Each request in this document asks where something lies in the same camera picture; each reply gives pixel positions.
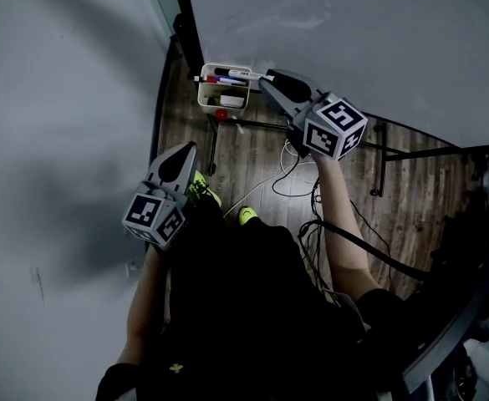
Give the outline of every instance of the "black pole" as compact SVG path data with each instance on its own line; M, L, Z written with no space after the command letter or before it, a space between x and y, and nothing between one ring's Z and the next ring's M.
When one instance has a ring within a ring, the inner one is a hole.
M265 129L276 129L287 131L288 127L282 124L267 124L264 122L256 122L255 120L244 120L244 119L226 119L221 123L223 124L239 124L241 126L255 126L257 128L265 128Z
M370 191L372 196L384 196L385 187L385 167L387 166L387 125L378 124L374 127L376 132L381 131L381 166L379 168L379 190L373 189Z
M360 141L358 145L362 145L363 147L370 147L371 149L382 150L384 148L380 144L367 143L366 141ZM397 155L405 155L407 153L406 151L391 149L390 147L385 147L385 151L389 151L390 153L396 153Z
M216 172L216 164L214 163L214 155L216 153L216 141L217 140L218 140L218 131L214 129L212 131L211 158L209 159L209 170L207 171L207 174L209 176L213 176L214 173Z
M188 63L188 68L193 75L199 75L204 61L192 3L191 0L177 0L177 2L179 3L181 13L176 16L174 29L179 38L186 63Z
M393 160L418 159L420 157L434 157L443 155L470 155L472 153L489 153L489 145L463 148L453 145L450 147L440 147L439 149L413 151L411 153L404 153L403 155L387 156L386 160L391 162Z

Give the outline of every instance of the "white container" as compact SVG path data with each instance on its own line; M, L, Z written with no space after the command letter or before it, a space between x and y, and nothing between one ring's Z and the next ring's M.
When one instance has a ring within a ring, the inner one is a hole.
M203 68L201 69L201 77L200 79L203 79L203 76L216 76L217 74L214 74L215 69L228 69L228 70L241 70L241 71L247 71L248 73L251 73L251 69L248 69L246 67L237 67L235 65L224 65L220 63L206 63ZM207 104L207 100L210 97L220 97L220 93L223 90L228 90L228 89L235 89L241 92L244 92L246 95L246 98L244 99L244 106L240 109L232 109L231 107L223 107L221 105L209 105ZM247 82L247 86L234 86L231 84L209 84L207 82L200 82L200 86L197 90L197 103L201 107L201 111L205 114L210 114L211 116L215 117L216 111L218 109L224 109L227 111L227 117L232 117L232 116L237 116L240 117L244 114L244 110L247 107L247 101L250 96L250 82Z

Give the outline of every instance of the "red cap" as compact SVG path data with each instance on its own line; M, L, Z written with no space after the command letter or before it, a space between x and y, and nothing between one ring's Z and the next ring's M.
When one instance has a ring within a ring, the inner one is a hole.
M218 109L215 113L215 117L219 122L223 122L225 119L227 119L227 110Z

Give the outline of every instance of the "wooden floor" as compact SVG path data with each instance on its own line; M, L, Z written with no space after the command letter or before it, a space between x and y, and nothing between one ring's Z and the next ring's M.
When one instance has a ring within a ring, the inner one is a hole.
M188 140L197 142L200 156L198 168L206 174L211 153L211 127L196 102L196 88L187 80L188 68L177 59L171 68L166 99L160 123L159 153ZM281 118L268 108L261 94L251 94L245 119L282 123ZM369 120L364 140L379 143ZM221 125L216 143L216 173L208 182L222 198L226 211L253 187L280 171L280 153L285 134L280 131ZM445 146L423 134L388 124L388 146L415 151ZM296 158L283 153L283 166L290 166ZM466 190L476 183L471 181L474 165L459 155L439 156L417 160L389 162L385 177L384 197L369 194L379 187L379 151L358 147L341 161L352 201L372 227L390 244L391 256L410 266L429 269L430 253L441 242L443 217L454 216L466 207ZM292 179L280 181L276 188L288 195L311 191L317 178L314 164L299 165ZM287 198L272 191L272 182L264 183L241 205L252 206L269 225L286 226L294 236L299 227L313 219L310 196ZM231 223L239 205L228 217ZM356 216L363 238L387 253L384 243ZM370 257L371 271L377 281L403 298L415 289L413 280L392 271L383 262ZM325 255L320 257L323 277L330 282Z

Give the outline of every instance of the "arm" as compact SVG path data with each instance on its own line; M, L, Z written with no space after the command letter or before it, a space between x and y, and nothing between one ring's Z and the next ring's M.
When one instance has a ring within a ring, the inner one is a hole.
M150 340L160 334L164 319L166 270L165 263L150 246L130 305L127 342L118 363L140 365Z
M323 218L330 224L361 238L339 162L313 155L320 177ZM335 289L354 302L366 292L379 288L370 275L367 252L341 235L325 231L326 252Z

